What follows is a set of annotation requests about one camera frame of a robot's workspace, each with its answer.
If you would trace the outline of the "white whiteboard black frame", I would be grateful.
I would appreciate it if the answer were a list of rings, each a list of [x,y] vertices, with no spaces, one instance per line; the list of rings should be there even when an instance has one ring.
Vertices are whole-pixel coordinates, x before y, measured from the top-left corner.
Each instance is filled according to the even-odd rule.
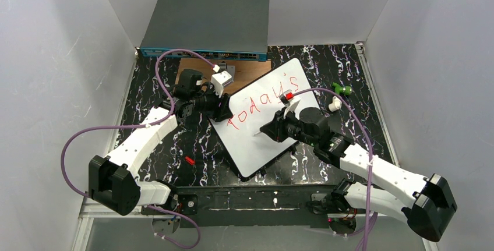
[[[280,143],[265,134],[253,134],[283,108],[279,96],[286,90],[304,92],[298,96],[300,103],[295,110],[296,114],[307,107],[318,107],[319,103],[314,93],[308,91],[309,88],[300,60],[293,58],[231,96],[232,118],[211,124],[241,178],[250,178],[295,143],[290,138]]]

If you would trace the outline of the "red marker cap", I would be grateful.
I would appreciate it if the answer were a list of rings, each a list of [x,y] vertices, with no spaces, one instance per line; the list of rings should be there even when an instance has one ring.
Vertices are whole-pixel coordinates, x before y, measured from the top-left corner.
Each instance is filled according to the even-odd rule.
[[[196,164],[195,160],[192,159],[192,158],[190,158],[190,157],[188,157],[188,156],[185,157],[185,160],[190,165],[195,165]]]

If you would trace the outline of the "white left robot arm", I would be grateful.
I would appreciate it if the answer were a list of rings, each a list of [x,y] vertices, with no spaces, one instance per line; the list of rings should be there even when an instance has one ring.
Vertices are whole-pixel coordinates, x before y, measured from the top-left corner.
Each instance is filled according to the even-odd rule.
[[[233,82],[231,74],[215,66],[210,80],[203,79],[198,70],[183,70],[178,83],[165,89],[165,96],[139,128],[106,156],[91,159],[89,198],[120,215],[128,215],[137,206],[168,203],[174,191],[169,183],[139,179],[146,158],[192,114],[203,114],[214,122],[232,117],[230,95],[225,92]]]

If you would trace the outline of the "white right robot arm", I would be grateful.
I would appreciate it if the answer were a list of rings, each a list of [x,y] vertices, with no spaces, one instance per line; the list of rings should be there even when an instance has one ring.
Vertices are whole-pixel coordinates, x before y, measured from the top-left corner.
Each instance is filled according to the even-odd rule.
[[[331,130],[328,117],[318,108],[304,108],[299,115],[283,108],[260,127],[260,132],[275,142],[290,138],[310,145],[319,160],[355,175],[366,177],[372,170],[371,190],[359,182],[341,181],[326,200],[333,208],[369,207],[406,223],[431,242],[441,240],[457,211],[446,178],[415,174],[370,155],[351,138]]]

